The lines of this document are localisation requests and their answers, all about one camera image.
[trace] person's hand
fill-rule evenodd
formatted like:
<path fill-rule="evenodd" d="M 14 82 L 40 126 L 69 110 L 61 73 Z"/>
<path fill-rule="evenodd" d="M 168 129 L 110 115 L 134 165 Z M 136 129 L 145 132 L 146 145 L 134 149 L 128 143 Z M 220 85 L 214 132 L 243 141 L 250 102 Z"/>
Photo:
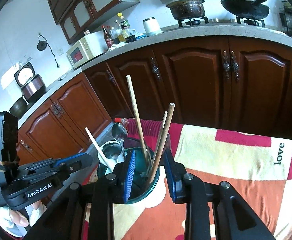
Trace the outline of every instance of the person's hand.
<path fill-rule="evenodd" d="M 36 201 L 35 203 L 32 204 L 32 207 L 37 210 L 38 207 L 40 206 L 41 201 Z M 15 210 L 9 210 L 10 218 L 12 222 L 18 226 L 22 227 L 27 227 L 28 226 L 28 220 L 26 217 L 24 217 L 20 212 L 15 211 Z"/>

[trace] electrical outlet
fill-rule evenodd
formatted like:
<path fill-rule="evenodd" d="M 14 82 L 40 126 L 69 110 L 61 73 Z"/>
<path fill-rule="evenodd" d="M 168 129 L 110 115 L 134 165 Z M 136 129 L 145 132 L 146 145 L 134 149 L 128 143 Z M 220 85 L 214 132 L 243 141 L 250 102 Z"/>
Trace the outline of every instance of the electrical outlet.
<path fill-rule="evenodd" d="M 59 56 L 63 55 L 63 54 L 64 54 L 63 49 L 58 49 L 58 50 L 57 50 L 57 54 L 58 54 Z"/>

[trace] green bowl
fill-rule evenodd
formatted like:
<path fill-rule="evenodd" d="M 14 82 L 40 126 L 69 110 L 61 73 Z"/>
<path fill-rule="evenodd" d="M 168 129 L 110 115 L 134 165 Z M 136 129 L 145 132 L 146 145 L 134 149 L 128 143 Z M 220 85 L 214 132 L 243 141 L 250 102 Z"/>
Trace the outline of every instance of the green bowl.
<path fill-rule="evenodd" d="M 143 188 L 143 185 L 145 184 L 146 179 L 147 179 L 147 178 L 141 177 L 141 174 L 147 170 L 145 158 L 142 153 L 142 149 L 140 147 L 128 148 L 128 149 L 125 149 L 124 151 L 127 152 L 129 149 L 135 150 L 135 154 L 136 154 L 136 164 L 135 164 L 135 170 L 134 170 L 132 190 L 131 190 L 130 198 L 128 199 L 128 202 L 127 202 L 127 204 L 133 204 L 146 198 L 152 192 L 152 190 L 156 186 L 159 179 L 159 168 L 156 171 L 153 182 L 150 184 L 148 189 L 143 192 L 141 189 Z M 150 152 L 151 157 L 153 157 L 154 152 L 150 148 L 149 148 L 149 152 Z M 100 178 L 104 176 L 106 170 L 107 170 L 107 166 L 105 166 L 104 164 L 100 162 L 97 169 L 97 177 Z"/>

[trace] wooden chopstick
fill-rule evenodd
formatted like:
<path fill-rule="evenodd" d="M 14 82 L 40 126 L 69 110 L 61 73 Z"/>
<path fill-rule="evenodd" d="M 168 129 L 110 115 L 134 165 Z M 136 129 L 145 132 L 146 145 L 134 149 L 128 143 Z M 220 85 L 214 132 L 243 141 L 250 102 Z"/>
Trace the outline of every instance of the wooden chopstick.
<path fill-rule="evenodd" d="M 153 156 L 153 159 L 151 161 L 151 164 L 152 165 L 153 165 L 154 160 L 155 160 L 155 157 L 156 157 L 156 152 L 158 150 L 159 141 L 160 141 L 160 138 L 161 138 L 162 133 L 163 133 L 163 129 L 164 129 L 166 117 L 167 117 L 167 111 L 165 111 L 165 113 L 164 113 L 163 120 L 162 120 L 162 124 L 161 124 L 160 129 L 159 129 L 159 133 L 158 133 L 158 137 L 157 137 L 157 142 L 156 142 L 156 146 L 155 146 L 155 151 L 154 151 L 154 156 Z"/>
<path fill-rule="evenodd" d="M 139 118 L 139 113 L 138 113 L 138 108 L 137 108 L 137 103 L 136 103 L 136 98 L 135 98 L 132 79 L 131 79 L 130 75 L 127 75 L 126 79 L 127 79 L 127 83 L 128 83 L 128 89 L 129 89 L 129 93 L 130 93 L 130 98 L 132 100 L 133 111 L 134 111 L 134 115 L 135 115 L 135 119 L 136 119 L 136 124 L 137 124 L 138 135 L 139 135 L 139 139 L 140 139 L 140 143 L 141 143 L 141 147 L 142 147 L 142 152 L 143 152 L 143 155 L 145 157 L 145 163 L 148 166 L 149 162 L 148 162 L 147 149 L 146 149 L 146 145 L 145 145 L 145 142 L 144 142 L 142 124 L 141 124 L 141 119 Z"/>
<path fill-rule="evenodd" d="M 150 173 L 148 175 L 148 179 L 147 179 L 146 184 L 145 184 L 145 188 L 147 188 L 154 180 L 154 177 L 155 177 L 158 165 L 159 165 L 159 161 L 160 161 L 160 158 L 162 156 L 163 149 L 164 149 L 164 146 L 165 146 L 165 142 L 166 142 L 168 130 L 169 130 L 169 127 L 170 127 L 170 123 L 172 121 L 174 108 L 175 108 L 175 104 L 174 103 L 170 103 L 169 104 L 169 108 L 168 108 L 166 121 L 165 121 L 164 128 L 163 128 L 163 132 L 162 132 L 161 137 L 160 137 L 160 141 L 159 141 L 159 144 L 158 144 L 158 149 L 157 149 L 157 151 L 155 153 L 155 159 L 154 159 L 154 162 L 152 163 L 152 166 L 151 166 L 151 169 L 150 169 Z"/>

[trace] countertop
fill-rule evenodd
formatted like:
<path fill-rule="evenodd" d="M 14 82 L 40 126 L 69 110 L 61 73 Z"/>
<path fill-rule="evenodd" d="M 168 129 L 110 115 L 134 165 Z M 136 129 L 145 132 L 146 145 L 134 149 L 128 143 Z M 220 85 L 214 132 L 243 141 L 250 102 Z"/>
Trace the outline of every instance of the countertop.
<path fill-rule="evenodd" d="M 54 92 L 61 88 L 65 83 L 71 80 L 73 77 L 81 73 L 82 71 L 100 63 L 108 60 L 112 57 L 118 56 L 125 52 L 142 48 L 155 43 L 160 43 L 163 41 L 171 41 L 182 38 L 199 37 L 199 36 L 242 36 L 264 39 L 268 41 L 274 41 L 277 43 L 284 44 L 286 46 L 292 47 L 292 38 L 287 36 L 282 32 L 271 30 L 268 28 L 249 26 L 245 24 L 205 24 L 198 26 L 189 26 L 183 28 L 177 28 L 165 31 L 163 33 L 157 34 L 155 36 L 143 38 L 132 43 L 126 44 L 120 48 L 108 51 L 104 55 L 84 64 L 82 67 L 78 68 L 74 72 L 68 73 L 67 76 L 62 81 L 55 81 L 53 85 L 49 85 L 50 88 L 35 104 L 33 104 L 30 109 L 23 115 L 19 120 L 19 127 L 31 116 L 31 114 L 44 102 L 46 101 Z"/>

